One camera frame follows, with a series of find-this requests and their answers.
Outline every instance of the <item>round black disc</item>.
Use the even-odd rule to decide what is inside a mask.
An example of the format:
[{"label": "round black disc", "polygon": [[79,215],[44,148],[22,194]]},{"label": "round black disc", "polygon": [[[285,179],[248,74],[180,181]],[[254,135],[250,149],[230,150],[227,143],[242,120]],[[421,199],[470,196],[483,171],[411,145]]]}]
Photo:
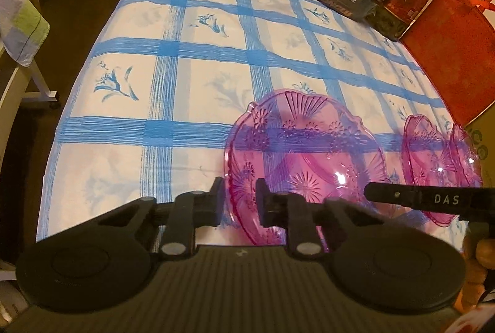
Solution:
[{"label": "round black disc", "polygon": [[20,257],[16,275],[29,302],[58,312],[90,312],[135,295],[151,265],[149,253],[126,229],[95,226],[33,245]]},{"label": "round black disc", "polygon": [[465,276],[449,244],[405,227],[361,227],[333,253],[336,283],[385,312],[422,313],[452,304]]}]

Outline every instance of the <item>silver screw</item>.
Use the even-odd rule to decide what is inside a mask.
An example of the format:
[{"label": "silver screw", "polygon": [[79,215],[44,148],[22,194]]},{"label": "silver screw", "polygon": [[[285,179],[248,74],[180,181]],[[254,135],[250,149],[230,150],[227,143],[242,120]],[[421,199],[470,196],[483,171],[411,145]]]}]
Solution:
[{"label": "silver screw", "polygon": [[316,255],[321,252],[321,246],[313,242],[303,242],[295,249],[302,255]]},{"label": "silver screw", "polygon": [[186,251],[186,247],[180,242],[169,242],[161,247],[165,255],[181,255]]}]

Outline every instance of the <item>towel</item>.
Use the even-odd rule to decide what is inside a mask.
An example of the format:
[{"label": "towel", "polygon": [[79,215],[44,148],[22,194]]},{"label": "towel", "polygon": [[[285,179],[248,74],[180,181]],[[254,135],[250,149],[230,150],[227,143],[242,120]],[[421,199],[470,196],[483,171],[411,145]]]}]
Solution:
[{"label": "towel", "polygon": [[50,25],[29,0],[0,0],[0,39],[20,65],[28,67]]}]

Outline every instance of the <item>brown floor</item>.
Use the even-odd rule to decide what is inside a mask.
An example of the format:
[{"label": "brown floor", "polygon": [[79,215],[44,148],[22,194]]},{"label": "brown floor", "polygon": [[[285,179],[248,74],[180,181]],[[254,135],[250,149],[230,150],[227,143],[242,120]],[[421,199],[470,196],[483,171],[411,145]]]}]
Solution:
[{"label": "brown floor", "polygon": [[[62,106],[119,0],[40,0],[50,33],[36,55]],[[34,243],[46,160],[62,109],[21,108],[0,172],[0,259],[15,262]]]}]

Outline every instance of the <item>red bag handle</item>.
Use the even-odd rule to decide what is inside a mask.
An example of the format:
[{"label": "red bag handle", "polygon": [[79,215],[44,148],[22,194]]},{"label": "red bag handle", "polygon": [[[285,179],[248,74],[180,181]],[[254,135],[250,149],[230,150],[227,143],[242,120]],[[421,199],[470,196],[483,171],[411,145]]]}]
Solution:
[{"label": "red bag handle", "polygon": [[473,6],[480,6],[479,10],[481,13],[484,12],[485,9],[488,9],[489,11],[494,11],[495,12],[495,4],[491,3],[493,0],[469,0],[469,3]]}]

